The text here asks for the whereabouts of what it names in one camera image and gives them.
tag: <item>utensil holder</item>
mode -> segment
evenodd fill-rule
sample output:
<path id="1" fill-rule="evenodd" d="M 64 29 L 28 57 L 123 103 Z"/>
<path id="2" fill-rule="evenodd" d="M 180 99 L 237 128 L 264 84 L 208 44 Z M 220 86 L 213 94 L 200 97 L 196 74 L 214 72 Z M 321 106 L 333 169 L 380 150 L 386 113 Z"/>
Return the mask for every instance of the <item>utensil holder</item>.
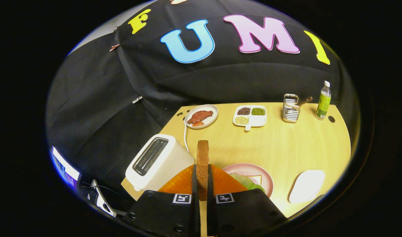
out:
<path id="1" fill-rule="evenodd" d="M 300 114 L 300 106 L 296 105 L 299 100 L 299 96 L 295 94 L 284 94 L 284 100 L 282 103 L 282 119 L 284 121 L 296 123 Z"/>

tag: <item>white beans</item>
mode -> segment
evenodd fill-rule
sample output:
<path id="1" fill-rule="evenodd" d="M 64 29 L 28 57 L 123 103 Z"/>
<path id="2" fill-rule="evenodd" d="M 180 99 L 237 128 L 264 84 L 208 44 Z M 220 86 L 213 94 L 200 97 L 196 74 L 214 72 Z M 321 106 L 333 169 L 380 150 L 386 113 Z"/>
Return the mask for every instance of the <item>white beans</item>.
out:
<path id="1" fill-rule="evenodd" d="M 239 116 L 239 117 L 236 117 L 236 118 L 234 119 L 234 121 L 235 121 L 235 123 L 237 123 L 237 124 L 248 124 L 249 118 Z"/>

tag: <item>green beans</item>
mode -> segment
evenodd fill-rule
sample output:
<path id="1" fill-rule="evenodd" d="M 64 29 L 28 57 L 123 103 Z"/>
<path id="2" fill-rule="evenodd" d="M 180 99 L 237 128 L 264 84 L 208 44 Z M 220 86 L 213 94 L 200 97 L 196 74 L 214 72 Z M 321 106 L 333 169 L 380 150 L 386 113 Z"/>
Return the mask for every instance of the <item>green beans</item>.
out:
<path id="1" fill-rule="evenodd" d="M 253 108 L 252 115 L 265 115 L 265 110 L 262 108 Z"/>
<path id="2" fill-rule="evenodd" d="M 239 117 L 236 117 L 236 118 L 234 119 L 234 121 L 235 121 L 235 123 L 237 123 L 237 124 L 248 124 L 249 118 L 239 116 Z"/>

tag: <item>toast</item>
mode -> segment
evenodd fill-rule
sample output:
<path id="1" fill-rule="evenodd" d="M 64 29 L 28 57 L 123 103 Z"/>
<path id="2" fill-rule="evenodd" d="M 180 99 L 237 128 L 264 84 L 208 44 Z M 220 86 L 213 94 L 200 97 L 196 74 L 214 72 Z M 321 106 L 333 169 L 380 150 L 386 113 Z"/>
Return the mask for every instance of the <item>toast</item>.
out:
<path id="1" fill-rule="evenodd" d="M 196 175 L 198 180 L 198 194 L 200 201 L 207 200 L 209 162 L 208 152 L 208 141 L 198 141 Z"/>

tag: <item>black cable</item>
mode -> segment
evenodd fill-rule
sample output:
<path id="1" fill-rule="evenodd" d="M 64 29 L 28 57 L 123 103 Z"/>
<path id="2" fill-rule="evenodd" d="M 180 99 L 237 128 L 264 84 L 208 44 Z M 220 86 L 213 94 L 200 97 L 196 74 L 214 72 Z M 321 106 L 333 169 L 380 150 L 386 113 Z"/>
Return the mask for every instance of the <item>black cable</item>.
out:
<path id="1" fill-rule="evenodd" d="M 107 188 L 107 187 L 105 187 L 105 186 L 101 186 L 101 185 L 92 185 L 92 184 L 89 184 L 89 183 L 86 183 L 86 184 L 90 185 L 90 187 L 102 187 L 102 188 L 108 189 L 108 190 L 110 190 L 110 191 L 116 193 L 117 195 L 120 195 L 119 193 L 117 193 L 117 192 L 115 192 L 115 191 L 113 191 L 113 190 L 111 190 L 111 189 L 109 189 L 109 188 Z"/>

